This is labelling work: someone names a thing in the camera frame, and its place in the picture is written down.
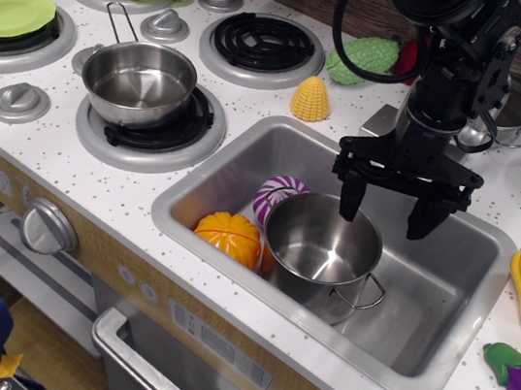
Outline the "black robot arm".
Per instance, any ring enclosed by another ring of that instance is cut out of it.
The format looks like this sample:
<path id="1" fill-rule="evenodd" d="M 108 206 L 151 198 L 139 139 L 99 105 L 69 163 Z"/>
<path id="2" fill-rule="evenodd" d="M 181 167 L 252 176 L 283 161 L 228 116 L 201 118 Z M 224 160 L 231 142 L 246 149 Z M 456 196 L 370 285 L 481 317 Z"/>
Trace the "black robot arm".
<path id="1" fill-rule="evenodd" d="M 497 134 L 492 109 L 503 105 L 521 45 L 518 0 L 392 0 L 416 26 L 416 61 L 397 76 L 358 66 L 366 80 L 414 80 L 395 126 L 372 137 L 343 137 L 333 171 L 342 181 L 340 214 L 352 221 L 368 184 L 414 197 L 407 238 L 421 240 L 456 211 L 465 211 L 483 178 L 444 150 L 479 118 Z"/>

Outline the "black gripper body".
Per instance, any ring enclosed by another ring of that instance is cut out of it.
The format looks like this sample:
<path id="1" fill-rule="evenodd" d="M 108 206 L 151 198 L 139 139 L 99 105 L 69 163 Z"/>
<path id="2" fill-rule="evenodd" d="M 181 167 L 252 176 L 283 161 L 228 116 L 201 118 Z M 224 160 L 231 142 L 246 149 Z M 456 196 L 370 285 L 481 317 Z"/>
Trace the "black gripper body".
<path id="1" fill-rule="evenodd" d="M 333 168 L 338 179 L 466 211 L 483 178 L 444 153 L 452 133 L 424 126 L 407 113 L 381 121 L 392 124 L 386 133 L 341 138 Z"/>

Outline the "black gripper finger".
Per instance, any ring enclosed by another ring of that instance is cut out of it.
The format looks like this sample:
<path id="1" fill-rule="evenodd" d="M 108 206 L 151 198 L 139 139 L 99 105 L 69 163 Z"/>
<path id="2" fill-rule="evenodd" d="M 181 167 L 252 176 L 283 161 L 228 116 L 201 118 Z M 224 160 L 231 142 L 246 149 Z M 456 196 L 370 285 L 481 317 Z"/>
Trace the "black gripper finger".
<path id="1" fill-rule="evenodd" d="M 407 239 L 419 241 L 426 238 L 442 225 L 452 210 L 451 201 L 419 198 L 407 220 Z"/>
<path id="2" fill-rule="evenodd" d="M 363 177 L 354 173 L 345 175 L 339 207 L 340 215 L 345 221 L 352 222 L 355 219 L 366 190 L 367 182 Z"/>

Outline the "steel pot behind arm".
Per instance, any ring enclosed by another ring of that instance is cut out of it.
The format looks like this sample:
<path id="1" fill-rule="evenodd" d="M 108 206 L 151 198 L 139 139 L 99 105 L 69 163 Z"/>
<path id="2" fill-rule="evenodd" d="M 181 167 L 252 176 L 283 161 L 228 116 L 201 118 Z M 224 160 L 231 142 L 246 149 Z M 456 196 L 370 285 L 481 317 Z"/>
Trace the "steel pot behind arm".
<path id="1" fill-rule="evenodd" d="M 490 113 L 497 130 L 497 146 L 521 148 L 521 82 L 508 78 L 510 86 L 499 109 Z"/>

